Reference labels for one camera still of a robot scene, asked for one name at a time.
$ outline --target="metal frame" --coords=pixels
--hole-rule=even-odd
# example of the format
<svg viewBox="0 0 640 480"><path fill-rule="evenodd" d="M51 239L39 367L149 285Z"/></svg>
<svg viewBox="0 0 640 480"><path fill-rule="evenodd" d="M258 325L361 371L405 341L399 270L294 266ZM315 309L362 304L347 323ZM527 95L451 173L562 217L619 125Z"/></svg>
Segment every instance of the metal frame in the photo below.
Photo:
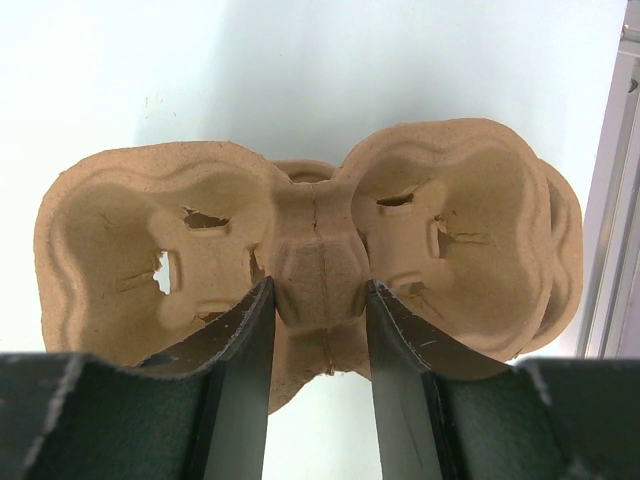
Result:
<svg viewBox="0 0 640 480"><path fill-rule="evenodd" d="M629 2L584 220L585 291L575 354L632 356L623 342L640 254L640 2Z"/></svg>

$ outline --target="torn hole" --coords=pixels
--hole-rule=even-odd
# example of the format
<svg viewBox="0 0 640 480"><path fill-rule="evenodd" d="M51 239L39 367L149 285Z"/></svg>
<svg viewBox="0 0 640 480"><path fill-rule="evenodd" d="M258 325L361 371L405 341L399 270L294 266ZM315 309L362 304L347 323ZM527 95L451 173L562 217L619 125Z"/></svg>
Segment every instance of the torn hole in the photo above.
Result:
<svg viewBox="0 0 640 480"><path fill-rule="evenodd" d="M378 200L378 205L383 207L399 207L400 205L406 205L413 202L413 193L407 195L400 195L397 197L381 198Z"/></svg>
<svg viewBox="0 0 640 480"><path fill-rule="evenodd" d="M182 209L187 213L187 216L182 220L184 221L185 225L192 230L224 227L229 223L228 218L212 217L209 215L205 215L202 212L198 212L193 208L184 206L182 207Z"/></svg>
<svg viewBox="0 0 640 480"><path fill-rule="evenodd" d="M224 312L208 312L208 313L200 313L197 317L202 320L204 323L209 323L218 318Z"/></svg>
<svg viewBox="0 0 640 480"><path fill-rule="evenodd" d="M257 283L264 278L264 269L260 268L258 264L255 247L249 250L249 274L253 283Z"/></svg>
<svg viewBox="0 0 640 480"><path fill-rule="evenodd" d="M158 255L160 265L153 273L153 279L158 283L158 288L165 295L171 293L171 277L169 272L169 252L162 251Z"/></svg>
<svg viewBox="0 0 640 480"><path fill-rule="evenodd" d="M400 285L396 289L396 291L400 295L417 295L418 293L426 289L427 289L427 286L423 282L418 281L418 282L411 282L411 283L405 283L404 285Z"/></svg>
<svg viewBox="0 0 640 480"><path fill-rule="evenodd" d="M449 246L455 242L454 238L449 235L448 233L443 232L442 230L440 230L438 228L438 250L439 250L439 257L440 258L444 258L447 255L447 252L449 250Z"/></svg>
<svg viewBox="0 0 640 480"><path fill-rule="evenodd" d="M156 353L155 355L151 355L150 357L145 358L139 365L139 368L146 367L158 367L160 365L168 365L177 360L173 355L169 355L168 353Z"/></svg>

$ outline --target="white background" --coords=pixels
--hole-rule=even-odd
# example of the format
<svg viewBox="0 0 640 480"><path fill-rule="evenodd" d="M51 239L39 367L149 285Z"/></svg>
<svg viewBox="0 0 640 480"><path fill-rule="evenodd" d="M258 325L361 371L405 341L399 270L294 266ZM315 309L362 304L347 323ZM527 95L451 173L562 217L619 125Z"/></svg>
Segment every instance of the white background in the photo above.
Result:
<svg viewBox="0 0 640 480"><path fill-rule="evenodd" d="M625 5L0 0L0 350L43 349L37 209L59 172L105 149L228 139L337 165L397 122L488 117L584 209ZM264 478L380 478L368 382L317 379L270 417Z"/></svg>

